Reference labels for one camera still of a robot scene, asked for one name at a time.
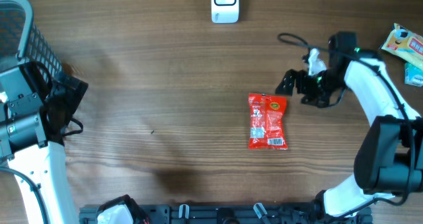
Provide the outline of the red candy bag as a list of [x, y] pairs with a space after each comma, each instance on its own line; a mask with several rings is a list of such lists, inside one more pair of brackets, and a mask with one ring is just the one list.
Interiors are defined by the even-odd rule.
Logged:
[[288, 149], [282, 122], [286, 107], [283, 96], [249, 94], [249, 149]]

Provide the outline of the green tissue pack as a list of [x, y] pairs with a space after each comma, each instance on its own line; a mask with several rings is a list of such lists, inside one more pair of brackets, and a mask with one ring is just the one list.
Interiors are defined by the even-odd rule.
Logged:
[[404, 65], [404, 83], [415, 87], [423, 86], [422, 70], [416, 66], [405, 63]]

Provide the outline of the yellow wet wipes pack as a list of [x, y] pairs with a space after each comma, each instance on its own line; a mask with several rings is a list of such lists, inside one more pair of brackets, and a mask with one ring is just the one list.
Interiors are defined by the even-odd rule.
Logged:
[[404, 26], [394, 23], [381, 49], [422, 70], [422, 36]]

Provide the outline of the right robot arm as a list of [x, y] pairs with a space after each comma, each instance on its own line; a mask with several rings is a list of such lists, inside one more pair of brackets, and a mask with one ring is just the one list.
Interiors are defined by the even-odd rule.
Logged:
[[307, 69], [286, 72], [276, 94], [303, 95], [302, 104], [330, 108], [332, 93], [350, 89], [369, 122], [369, 131], [354, 160], [353, 173], [338, 186], [319, 192], [309, 204], [310, 221], [352, 219], [363, 209], [384, 202], [402, 206], [422, 192], [422, 116], [408, 105], [389, 78], [375, 50], [361, 49], [353, 32], [338, 32], [324, 51], [328, 63], [313, 62], [322, 49], [300, 36], [283, 32], [277, 39], [307, 49]]

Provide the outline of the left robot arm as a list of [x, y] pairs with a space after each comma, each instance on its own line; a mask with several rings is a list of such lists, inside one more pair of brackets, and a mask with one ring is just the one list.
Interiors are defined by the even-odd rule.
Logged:
[[88, 84], [31, 61], [1, 72], [3, 172], [18, 183], [29, 223], [80, 223], [73, 203], [63, 139]]

